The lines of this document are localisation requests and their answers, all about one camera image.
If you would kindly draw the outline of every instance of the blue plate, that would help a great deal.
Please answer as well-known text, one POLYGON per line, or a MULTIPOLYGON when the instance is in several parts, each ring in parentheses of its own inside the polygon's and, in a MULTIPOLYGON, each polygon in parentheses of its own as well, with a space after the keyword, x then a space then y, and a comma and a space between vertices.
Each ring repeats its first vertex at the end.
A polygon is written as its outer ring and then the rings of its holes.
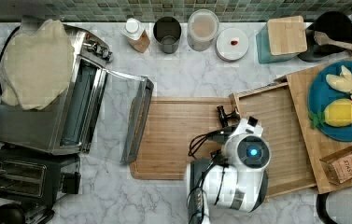
MULTIPOLYGON (((310 111, 317 113, 324 109, 335 100, 346 98, 350 99, 350 94, 336 91, 328 85, 326 81, 327 74, 339 76, 341 74, 341 66, 344 65, 352 73, 352 62, 333 63, 324 68, 313 81, 310 87, 309 95, 307 96, 307 107, 310 111)), ((330 125, 317 126, 327 136, 343 142, 352 142, 352 124, 345 127, 331 127, 330 125)))

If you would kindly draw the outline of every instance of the small box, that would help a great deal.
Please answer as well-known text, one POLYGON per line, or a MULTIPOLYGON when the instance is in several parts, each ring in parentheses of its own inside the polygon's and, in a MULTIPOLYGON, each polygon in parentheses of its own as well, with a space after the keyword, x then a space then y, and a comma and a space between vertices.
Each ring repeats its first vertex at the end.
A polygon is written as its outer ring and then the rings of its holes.
POLYGON ((338 186, 344 182, 352 183, 352 178, 347 178, 352 175, 352 146, 330 154, 320 162, 330 183, 338 186))
POLYGON ((268 20, 256 39, 260 63, 288 61, 299 53, 307 51, 301 16, 268 20))

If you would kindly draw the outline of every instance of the wooden box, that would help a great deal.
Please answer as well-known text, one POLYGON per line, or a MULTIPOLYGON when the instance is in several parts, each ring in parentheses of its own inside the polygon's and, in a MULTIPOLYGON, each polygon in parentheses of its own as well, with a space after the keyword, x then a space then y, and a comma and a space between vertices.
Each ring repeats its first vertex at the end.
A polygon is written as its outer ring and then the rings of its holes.
MULTIPOLYGON (((352 57, 344 59, 344 61, 352 61, 352 57)), ((340 185, 330 183, 322 165, 322 161, 352 153, 352 142, 340 142, 328 137, 319 129, 312 129, 310 124, 311 120, 308 117, 307 95, 310 86, 318 73, 328 65, 330 64, 325 63, 304 69, 276 80, 277 82, 284 82, 289 85, 292 101, 298 115, 298 121, 301 126, 303 139, 315 174, 319 193, 327 193, 352 186, 352 180, 346 181, 340 185)))
POLYGON ((241 117, 252 116, 263 127, 262 137, 272 151, 266 170, 268 194, 276 196, 314 187, 316 180, 288 83, 234 93, 230 97, 241 117))
MULTIPOLYGON (((324 173, 326 174, 328 181, 334 185, 340 185, 339 184, 339 179, 335 171, 333 170, 332 163, 334 161, 337 161, 345 156, 351 155, 352 154, 352 146, 347 147, 343 150, 340 150, 338 152, 335 152, 333 154, 330 154, 329 156, 326 156, 324 158, 320 159, 321 166, 323 167, 324 173)), ((352 185, 352 179, 349 179, 345 181, 343 184, 350 184, 352 185)))

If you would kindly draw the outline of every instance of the wooden spoon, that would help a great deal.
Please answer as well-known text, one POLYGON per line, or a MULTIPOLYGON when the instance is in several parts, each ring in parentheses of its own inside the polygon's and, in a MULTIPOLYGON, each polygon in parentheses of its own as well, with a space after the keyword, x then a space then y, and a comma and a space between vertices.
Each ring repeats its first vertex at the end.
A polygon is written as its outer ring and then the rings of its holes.
POLYGON ((325 33, 322 33, 319 31, 315 31, 315 40, 320 46, 321 45, 334 45, 334 46, 337 46, 340 48, 352 50, 352 44, 332 40, 325 33))

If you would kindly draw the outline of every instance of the black cable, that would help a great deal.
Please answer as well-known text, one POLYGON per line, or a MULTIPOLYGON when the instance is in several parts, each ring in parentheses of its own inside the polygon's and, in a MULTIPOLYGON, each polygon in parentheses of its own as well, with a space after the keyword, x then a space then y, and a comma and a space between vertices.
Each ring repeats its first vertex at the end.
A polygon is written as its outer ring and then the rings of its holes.
POLYGON ((195 153, 199 150, 202 144, 211 136, 220 133, 220 131, 213 131, 211 133, 204 133, 194 137, 190 141, 190 151, 188 156, 193 157, 196 160, 195 153))
MULTIPOLYGON (((190 145, 192 145, 192 142, 193 142, 195 139, 199 138, 199 137, 208 136, 208 135, 210 135, 210 134, 215 134, 215 133, 218 133, 218 131, 215 131, 215 132, 212 132, 212 133, 207 133, 207 134, 201 134, 201 135, 199 135, 199 136, 196 136, 196 137, 191 141, 190 145)), ((212 162, 207 166, 207 169, 206 169, 206 170, 202 173, 202 175, 199 177, 199 180, 197 181, 197 183, 198 183, 197 186, 194 187, 194 188, 190 191, 190 193, 189 193, 189 195, 188 195, 188 197, 187 197, 187 204, 188 204, 189 198, 190 198, 190 196, 191 196, 191 193, 194 192, 195 190, 201 189, 201 190, 202 190, 202 194, 204 194, 203 185, 204 185, 205 178, 207 177, 207 175, 208 175, 208 173, 211 171, 211 169, 213 169, 213 168, 217 165, 217 164, 215 163, 215 161, 216 161, 217 156, 219 156, 219 155, 220 155, 220 154, 216 154, 216 155, 212 158, 212 162)), ((223 175, 222 175, 222 180, 221 180, 221 186, 222 186, 223 176, 225 175, 225 166, 223 167, 222 173, 223 173, 223 175)), ((202 203, 203 203, 203 206, 202 206, 202 213, 201 213, 201 217, 202 217, 202 218, 200 219, 199 223, 202 223, 202 222, 203 222, 204 216, 207 216, 207 217, 208 217, 208 215, 206 215, 206 214, 204 213, 204 196, 203 196, 203 195, 202 195, 202 203)), ((189 224, 190 224, 190 222, 192 221, 193 217, 197 216, 198 213, 199 213, 199 211, 196 211, 196 212, 190 217, 189 224)))
POLYGON ((216 202, 214 203, 214 205, 217 205, 217 202, 219 201, 219 194, 221 193, 222 184, 224 183, 224 176, 225 176, 225 166, 222 167, 221 185, 219 185, 219 191, 218 191, 218 195, 217 195, 216 202))
MULTIPOLYGON (((7 44, 9 43, 10 39, 15 35, 15 33, 16 33, 20 28, 21 28, 20 26, 16 27, 16 28, 12 31, 12 33, 10 33, 9 37, 7 38, 7 41, 5 42, 4 47, 2 48, 1 53, 0 53, 0 63, 1 63, 1 60, 2 60, 2 58, 3 58, 3 56, 4 56, 5 49, 7 48, 7 44)), ((2 94, 2 87, 1 87, 1 81, 0 81, 0 95, 1 95, 1 94, 2 94)))
POLYGON ((190 221, 188 222, 188 224, 190 224, 192 222, 193 218, 195 216, 197 216, 198 214, 199 214, 199 211, 196 211, 195 213, 193 213, 193 215, 190 217, 190 221))

